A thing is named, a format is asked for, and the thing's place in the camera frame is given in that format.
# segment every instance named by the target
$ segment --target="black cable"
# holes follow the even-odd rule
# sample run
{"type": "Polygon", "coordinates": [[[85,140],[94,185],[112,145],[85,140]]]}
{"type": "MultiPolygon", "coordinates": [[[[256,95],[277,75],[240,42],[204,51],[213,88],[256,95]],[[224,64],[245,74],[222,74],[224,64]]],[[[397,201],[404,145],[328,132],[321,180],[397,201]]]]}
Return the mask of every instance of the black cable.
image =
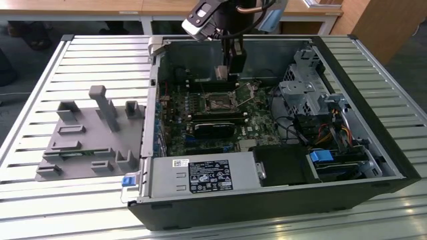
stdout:
{"type": "Polygon", "coordinates": [[[220,39],[220,40],[236,39],[242,34],[246,34],[257,26],[257,24],[260,24],[260,22],[262,21],[262,19],[265,17],[265,13],[266,13],[266,10],[261,11],[258,19],[245,29],[242,29],[241,31],[238,31],[238,32],[236,32],[234,34],[230,34],[230,35],[220,35],[220,33],[214,32],[213,35],[212,35],[212,38],[213,39],[220,39]]]}
{"type": "Polygon", "coordinates": [[[290,127],[292,125],[289,125],[288,127],[285,127],[285,126],[282,126],[278,122],[274,122],[274,123],[277,124],[277,126],[278,126],[280,128],[282,128],[286,132],[289,132],[290,134],[293,134],[296,137],[300,136],[296,131],[292,131],[292,130],[289,129],[289,127],[290,127]]]}
{"type": "Polygon", "coordinates": [[[270,0],[265,5],[262,5],[262,6],[260,7],[260,11],[266,10],[274,3],[276,3],[276,0],[270,0]]]}
{"type": "Polygon", "coordinates": [[[276,0],[270,0],[264,6],[261,6],[261,9],[266,10],[274,3],[276,3],[276,0]]]}

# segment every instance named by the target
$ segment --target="floor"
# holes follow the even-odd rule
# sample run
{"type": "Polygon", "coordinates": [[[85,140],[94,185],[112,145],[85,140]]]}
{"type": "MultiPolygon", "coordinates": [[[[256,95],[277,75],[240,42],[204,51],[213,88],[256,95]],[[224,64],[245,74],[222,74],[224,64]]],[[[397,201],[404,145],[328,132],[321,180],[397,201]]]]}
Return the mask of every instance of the floor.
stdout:
{"type": "MultiPolygon", "coordinates": [[[[60,42],[64,34],[97,35],[98,30],[106,28],[104,22],[52,22],[49,37],[53,46],[60,42]]],[[[125,22],[124,28],[129,34],[142,34],[138,22],[125,22]]],[[[154,25],[154,31],[169,33],[176,26],[154,25]]],[[[18,72],[18,79],[10,85],[0,87],[0,144],[2,143],[14,120],[25,104],[28,95],[37,83],[38,77],[50,59],[54,47],[44,51],[32,51],[20,38],[12,38],[6,32],[6,22],[0,22],[0,49],[18,72]]],[[[420,107],[427,111],[427,22],[419,26],[415,36],[385,66],[408,94],[420,107]]]]}

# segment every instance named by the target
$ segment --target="warning label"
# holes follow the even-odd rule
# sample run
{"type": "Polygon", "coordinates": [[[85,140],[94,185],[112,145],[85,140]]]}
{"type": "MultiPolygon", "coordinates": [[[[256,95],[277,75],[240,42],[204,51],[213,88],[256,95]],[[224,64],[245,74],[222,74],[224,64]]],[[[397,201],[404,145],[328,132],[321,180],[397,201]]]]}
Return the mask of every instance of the warning label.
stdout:
{"type": "Polygon", "coordinates": [[[233,190],[228,160],[189,162],[188,173],[190,193],[233,190]]]}

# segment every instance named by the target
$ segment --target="white cable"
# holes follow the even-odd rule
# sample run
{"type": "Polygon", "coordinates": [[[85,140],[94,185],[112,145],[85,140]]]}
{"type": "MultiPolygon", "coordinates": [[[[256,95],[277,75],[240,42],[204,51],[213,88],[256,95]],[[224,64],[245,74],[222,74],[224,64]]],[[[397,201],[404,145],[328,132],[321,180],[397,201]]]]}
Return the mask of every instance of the white cable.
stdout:
{"type": "Polygon", "coordinates": [[[420,24],[417,25],[416,30],[415,30],[415,33],[412,34],[412,37],[419,33],[420,25],[421,25],[423,22],[425,22],[425,20],[427,20],[427,17],[424,18],[424,20],[423,20],[423,21],[420,22],[420,24]]]}
{"type": "Polygon", "coordinates": [[[412,34],[412,37],[419,33],[419,30],[420,30],[420,25],[417,25],[416,30],[415,30],[415,32],[412,34]]]}
{"type": "Polygon", "coordinates": [[[17,95],[17,94],[32,94],[30,92],[12,92],[12,93],[1,93],[0,96],[6,96],[6,95],[17,95]]]}

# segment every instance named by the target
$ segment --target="wire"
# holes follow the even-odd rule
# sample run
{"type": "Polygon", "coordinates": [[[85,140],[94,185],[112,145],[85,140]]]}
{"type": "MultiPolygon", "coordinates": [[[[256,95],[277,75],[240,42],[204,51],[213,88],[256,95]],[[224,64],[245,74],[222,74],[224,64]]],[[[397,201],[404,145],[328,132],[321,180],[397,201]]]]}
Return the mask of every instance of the wire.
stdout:
{"type": "Polygon", "coordinates": [[[276,3],[276,0],[270,0],[265,5],[260,7],[242,8],[241,6],[237,6],[236,10],[241,14],[254,14],[254,13],[258,13],[260,11],[266,10],[274,3],[276,3]]]}
{"type": "Polygon", "coordinates": [[[328,124],[321,124],[321,125],[320,125],[320,127],[319,127],[317,139],[320,139],[321,129],[323,129],[323,127],[327,126],[327,125],[328,125],[328,124]]]}
{"type": "Polygon", "coordinates": [[[20,95],[20,94],[32,94],[32,93],[30,92],[10,92],[10,93],[1,93],[0,96],[20,95]]]}
{"type": "Polygon", "coordinates": [[[218,39],[218,40],[226,40],[226,39],[236,39],[238,38],[242,34],[246,34],[262,21],[265,17],[266,10],[261,11],[261,14],[258,16],[258,19],[241,31],[236,32],[234,34],[230,35],[220,35],[217,32],[213,33],[212,38],[218,39]]]}
{"type": "Polygon", "coordinates": [[[349,131],[349,129],[344,125],[341,125],[340,127],[341,127],[341,130],[344,130],[345,133],[347,133],[347,141],[348,141],[349,146],[352,146],[353,145],[353,143],[352,143],[352,139],[353,139],[352,132],[349,131]]]}
{"type": "Polygon", "coordinates": [[[168,83],[164,82],[164,96],[168,95],[168,83]]]}

